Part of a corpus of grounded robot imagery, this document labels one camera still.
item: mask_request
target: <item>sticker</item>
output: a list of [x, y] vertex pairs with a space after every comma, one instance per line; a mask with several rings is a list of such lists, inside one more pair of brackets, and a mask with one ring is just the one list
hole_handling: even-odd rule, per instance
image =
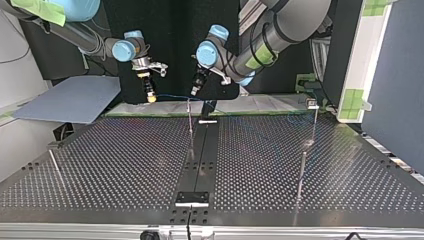
[[[256, 57], [261, 61], [263, 64], [270, 64], [272, 63], [272, 53], [268, 50], [265, 44], [262, 45], [257, 51], [256, 51]], [[261, 64], [259, 64], [255, 58], [252, 56], [250, 60], [246, 63], [246, 67], [250, 69], [258, 69], [261, 67]]]
[[358, 119], [359, 113], [362, 110], [362, 89], [346, 89], [342, 109], [340, 111], [340, 119]]
[[387, 0], [366, 0], [364, 11], [362, 16], [383, 16], [384, 9], [388, 5]]
[[55, 23], [61, 27], [65, 25], [65, 8], [56, 3], [44, 0], [11, 0], [12, 6], [27, 10], [41, 19]]

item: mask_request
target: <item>green tape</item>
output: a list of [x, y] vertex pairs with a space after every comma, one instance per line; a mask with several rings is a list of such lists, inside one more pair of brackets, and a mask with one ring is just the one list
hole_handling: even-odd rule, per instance
[[362, 12], [362, 16], [383, 16], [384, 9], [387, 5], [387, 0], [367, 0], [365, 3], [364, 11]]
[[[272, 53], [268, 50], [268, 48], [264, 45], [262, 45], [257, 51], [256, 51], [256, 57], [261, 61], [263, 64], [270, 64], [272, 63]], [[258, 69], [261, 67], [261, 64], [259, 64], [255, 58], [252, 56], [249, 61], [246, 63], [246, 67], [251, 68], [253, 70]]]
[[346, 89], [339, 118], [358, 119], [362, 110], [363, 95], [364, 90], [362, 89]]
[[12, 114], [13, 114], [13, 111], [5, 112], [2, 115], [0, 115], [0, 120], [3, 119], [3, 118], [11, 117]]
[[315, 82], [315, 73], [297, 74], [296, 76], [296, 92], [305, 92], [305, 88], [299, 85], [300, 81]]
[[65, 25], [65, 9], [61, 5], [49, 3], [45, 0], [11, 0], [11, 3], [12, 6], [25, 9], [43, 20], [55, 23], [61, 27]]

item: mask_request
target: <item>thin wire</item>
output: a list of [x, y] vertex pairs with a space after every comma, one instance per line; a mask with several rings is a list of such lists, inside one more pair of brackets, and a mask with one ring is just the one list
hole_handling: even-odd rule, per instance
[[87, 26], [86, 24], [84, 24], [84, 23], [81, 23], [81, 24], [84, 27], [86, 27], [88, 30], [90, 30], [96, 36], [97, 45], [96, 45], [96, 48], [92, 51], [86, 51], [86, 50], [83, 50], [83, 49], [80, 49], [80, 50], [83, 51], [83, 53], [86, 54], [86, 55], [93, 55], [93, 54], [96, 54], [98, 52], [101, 52], [100, 57], [101, 57], [102, 61], [106, 61], [106, 44], [105, 44], [105, 40], [103, 39], [103, 37], [98, 32], [94, 31], [91, 27]]
[[[312, 44], [311, 44], [311, 57], [313, 58], [313, 56], [314, 56], [314, 52], [313, 52], [313, 48], [312, 48]], [[313, 66], [313, 68], [314, 68], [315, 75], [317, 76], [317, 74], [318, 74], [318, 68], [317, 68], [317, 66], [316, 66], [316, 64], [315, 64], [315, 61], [314, 61], [313, 59], [312, 59], [312, 66]], [[319, 77], [317, 76], [317, 79], [316, 79], [316, 80], [317, 80], [317, 81], [318, 81], [318, 83], [321, 85], [321, 89], [322, 89], [322, 91], [324, 92], [324, 95], [325, 95], [325, 97], [327, 98], [328, 102], [331, 104], [331, 107], [334, 109], [334, 111], [335, 111], [336, 113], [338, 113], [336, 106], [333, 104], [333, 102], [331, 101], [331, 99], [328, 97], [327, 92], [325, 91], [324, 83], [323, 83], [323, 82], [321, 82], [321, 80], [323, 80], [323, 79], [319, 79]]]
[[11, 60], [7, 60], [7, 61], [2, 61], [2, 62], [0, 62], [0, 64], [6, 64], [6, 63], [12, 63], [12, 62], [16, 62], [16, 61], [19, 61], [19, 60], [21, 60], [21, 59], [23, 59], [23, 58], [25, 58], [28, 54], [29, 54], [29, 52], [30, 52], [30, 50], [31, 50], [31, 48], [29, 47], [29, 44], [28, 44], [28, 42], [26, 41], [26, 39], [25, 39], [25, 36], [15, 27], [15, 24], [13, 24], [12, 23], [12, 21], [6, 16], [6, 14], [4, 13], [4, 11], [3, 10], [0, 10], [0, 12], [1, 12], [1, 14], [2, 14], [2, 16], [3, 16], [3, 18], [7, 21], [7, 22], [9, 22], [9, 25], [13, 28], [13, 30], [22, 38], [22, 40], [24, 40], [24, 42], [28, 45], [28, 48], [27, 48], [27, 50], [26, 50], [26, 52], [22, 55], [22, 56], [20, 56], [20, 57], [17, 57], [17, 58], [15, 58], [15, 59], [11, 59]]
[[91, 22], [94, 24], [94, 26], [96, 26], [98, 29], [104, 30], [104, 31], [110, 31], [110, 28], [104, 28], [101, 27], [99, 24], [96, 23], [96, 21], [94, 21], [94, 18], [91, 19]]

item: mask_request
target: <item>black perforated table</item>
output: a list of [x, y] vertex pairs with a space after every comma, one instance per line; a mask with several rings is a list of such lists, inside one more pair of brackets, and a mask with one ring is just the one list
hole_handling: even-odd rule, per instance
[[193, 139], [187, 118], [106, 118], [54, 156], [0, 184], [0, 222], [424, 228], [424, 186], [326, 115], [219, 117]]

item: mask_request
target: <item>end effector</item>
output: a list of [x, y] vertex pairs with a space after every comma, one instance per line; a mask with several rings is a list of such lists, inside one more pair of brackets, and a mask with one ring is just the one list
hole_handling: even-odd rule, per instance
[[212, 25], [206, 39], [200, 43], [196, 51], [198, 66], [191, 94], [195, 96], [204, 86], [207, 77], [211, 73], [221, 76], [221, 85], [229, 85], [234, 80], [242, 86], [250, 83], [255, 75], [255, 71], [248, 70], [250, 73], [243, 75], [235, 69], [234, 54], [225, 49], [228, 40], [229, 31], [220, 25]]
[[117, 41], [112, 48], [112, 54], [120, 62], [132, 63], [132, 69], [143, 81], [144, 91], [149, 103], [156, 102], [156, 90], [152, 74], [157, 72], [165, 77], [168, 66], [160, 62], [151, 62], [148, 56], [150, 45], [146, 45], [141, 31], [131, 31], [124, 35], [125, 40]]

